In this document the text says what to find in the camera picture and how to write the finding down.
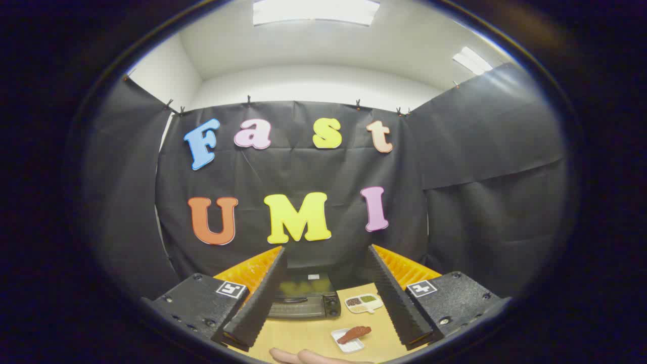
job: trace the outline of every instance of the letter i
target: letter i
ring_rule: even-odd
[[[384,210],[382,209],[382,194],[384,188],[382,187],[367,187],[360,191],[360,194],[366,198],[366,209],[368,210],[368,224],[366,224],[366,231],[386,229],[389,222],[384,218]]]

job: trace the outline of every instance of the ceiling light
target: ceiling light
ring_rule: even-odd
[[[380,3],[371,0],[259,0],[254,25],[288,20],[335,20],[360,25],[373,22]]]
[[[476,75],[492,70],[492,66],[490,66],[489,63],[468,47],[463,47],[461,52],[454,55],[452,59],[465,66]]]

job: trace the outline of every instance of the ceiling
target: ceiling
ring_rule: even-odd
[[[444,90],[473,77],[452,60],[467,46],[496,67],[510,58],[489,42],[415,0],[378,0],[370,27],[334,21],[252,24],[253,0],[235,0],[180,32],[207,80],[273,65],[360,67]]]

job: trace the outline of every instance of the white wall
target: white wall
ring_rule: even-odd
[[[428,85],[388,73],[330,65],[292,65],[252,69],[203,82],[188,109],[252,101],[319,101],[402,112],[442,93]]]
[[[191,104],[203,81],[186,55],[179,34],[154,48],[130,72],[135,83],[163,103],[173,99],[171,107],[177,111]]]

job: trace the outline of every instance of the orange letter u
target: orange letter u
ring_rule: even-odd
[[[207,218],[207,207],[211,206],[211,200],[204,197],[190,198],[188,202],[191,207],[191,219],[193,220],[193,233],[203,243],[210,245],[229,244],[236,235],[236,223],[234,222],[234,207],[238,200],[233,197],[222,197],[215,201],[223,211],[223,230],[214,233],[209,229]]]

